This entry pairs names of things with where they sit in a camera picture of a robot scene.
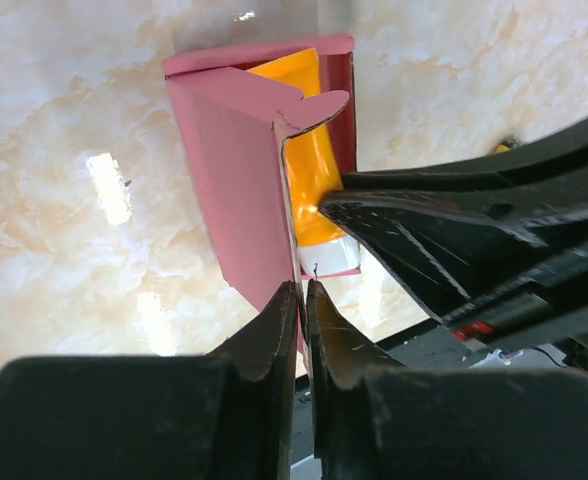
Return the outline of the orange white cream tube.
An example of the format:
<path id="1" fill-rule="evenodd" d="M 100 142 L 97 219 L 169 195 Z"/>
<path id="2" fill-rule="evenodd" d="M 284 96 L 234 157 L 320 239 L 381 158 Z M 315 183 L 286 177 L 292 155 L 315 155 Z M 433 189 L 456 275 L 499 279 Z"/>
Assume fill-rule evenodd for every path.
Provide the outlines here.
<path id="1" fill-rule="evenodd" d="M 251 73 L 296 87 L 305 98 L 321 93 L 317 51 L 309 48 L 272 60 Z M 336 276 L 360 265 L 358 242 L 324 217 L 324 194 L 343 188 L 328 127 L 321 125 L 285 145 L 289 196 L 301 270 L 310 276 Z"/>

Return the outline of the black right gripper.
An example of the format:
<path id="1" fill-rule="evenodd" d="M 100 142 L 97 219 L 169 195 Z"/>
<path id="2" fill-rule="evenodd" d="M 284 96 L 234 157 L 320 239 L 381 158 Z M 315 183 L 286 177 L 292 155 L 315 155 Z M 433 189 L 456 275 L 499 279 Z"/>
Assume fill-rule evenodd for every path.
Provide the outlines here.
<path id="1" fill-rule="evenodd" d="M 320 209 L 470 350 L 588 334 L 588 167 L 497 190 L 344 187 Z"/>

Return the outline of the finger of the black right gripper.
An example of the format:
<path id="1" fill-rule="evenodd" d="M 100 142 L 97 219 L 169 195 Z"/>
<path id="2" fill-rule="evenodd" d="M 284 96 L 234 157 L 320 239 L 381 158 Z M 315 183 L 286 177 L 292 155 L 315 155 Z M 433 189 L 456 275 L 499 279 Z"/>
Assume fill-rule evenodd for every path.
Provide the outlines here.
<path id="1" fill-rule="evenodd" d="M 351 172 L 347 190 L 484 191 L 538 183 L 588 167 L 588 118 L 503 153 L 421 168 Z"/>

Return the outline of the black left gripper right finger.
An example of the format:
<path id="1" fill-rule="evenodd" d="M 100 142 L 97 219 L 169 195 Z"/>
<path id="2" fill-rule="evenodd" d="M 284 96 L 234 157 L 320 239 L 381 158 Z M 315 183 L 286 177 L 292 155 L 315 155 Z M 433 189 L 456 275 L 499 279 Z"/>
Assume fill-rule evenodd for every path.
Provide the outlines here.
<path id="1" fill-rule="evenodd" d="M 326 479 L 588 479 L 588 375 L 411 369 L 308 284 L 315 455 Z"/>

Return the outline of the pink express box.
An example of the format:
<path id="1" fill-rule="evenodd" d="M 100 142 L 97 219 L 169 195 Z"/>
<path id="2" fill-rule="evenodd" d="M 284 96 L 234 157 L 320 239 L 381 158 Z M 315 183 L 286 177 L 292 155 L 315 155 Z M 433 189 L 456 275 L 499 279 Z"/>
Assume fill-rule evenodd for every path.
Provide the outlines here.
<path id="1" fill-rule="evenodd" d="M 251 73 L 309 48 L 318 95 Z M 342 173 L 356 169 L 353 38 L 345 33 L 185 51 L 162 63 L 208 235 L 223 278 L 262 310 L 299 282 L 283 148 L 325 124 Z"/>

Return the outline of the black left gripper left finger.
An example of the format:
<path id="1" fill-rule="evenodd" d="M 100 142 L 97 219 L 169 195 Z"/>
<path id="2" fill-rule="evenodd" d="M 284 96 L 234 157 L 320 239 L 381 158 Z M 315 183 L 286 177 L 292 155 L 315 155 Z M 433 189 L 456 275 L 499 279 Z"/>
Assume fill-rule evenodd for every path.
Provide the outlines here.
<path id="1" fill-rule="evenodd" d="M 0 370 L 0 479 L 286 479 L 299 295 L 201 356 L 32 356 Z"/>

